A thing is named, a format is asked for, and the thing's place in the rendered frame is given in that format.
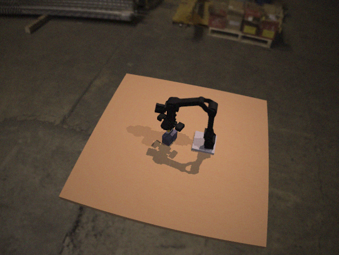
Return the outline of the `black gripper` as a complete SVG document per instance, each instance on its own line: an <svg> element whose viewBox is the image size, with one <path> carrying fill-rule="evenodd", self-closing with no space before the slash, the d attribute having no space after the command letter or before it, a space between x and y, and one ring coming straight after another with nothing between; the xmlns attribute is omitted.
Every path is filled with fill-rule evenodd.
<svg viewBox="0 0 339 255"><path fill-rule="evenodd" d="M171 121L172 121L172 128L170 129L170 130L172 130L174 127L175 127L175 129L177 130L177 131L181 131L184 127L185 127L185 125L183 124L183 123L181 123L181 122L179 122L179 123L177 123L177 121L176 121L176 115L177 114L175 114L175 116L174 117L169 117L169 116L167 116L166 114L160 114L158 117L157 117L157 120L158 121L162 121L162 119L164 119L164 118L166 118L166 119L170 119Z"/></svg>

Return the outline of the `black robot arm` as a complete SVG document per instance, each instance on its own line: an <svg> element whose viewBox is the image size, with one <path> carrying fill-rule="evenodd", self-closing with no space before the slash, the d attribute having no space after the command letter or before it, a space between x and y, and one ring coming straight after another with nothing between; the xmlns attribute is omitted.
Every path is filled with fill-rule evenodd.
<svg viewBox="0 0 339 255"><path fill-rule="evenodd" d="M204 103L208 103L207 105ZM205 128L204 133L204 149L212 150L215 145L216 134L213 130L214 117L216 116L218 110L218 103L211 99L206 99L203 97L193 97L193 98L178 98L178 97L170 97L165 104L156 103L155 112L156 113L166 113L169 117L174 117L176 112L179 111L179 107L182 106L200 106L204 109L204 111L208 115L208 124L207 128ZM170 130L172 128L172 121L164 118L161 123L161 128L164 130Z"/></svg>

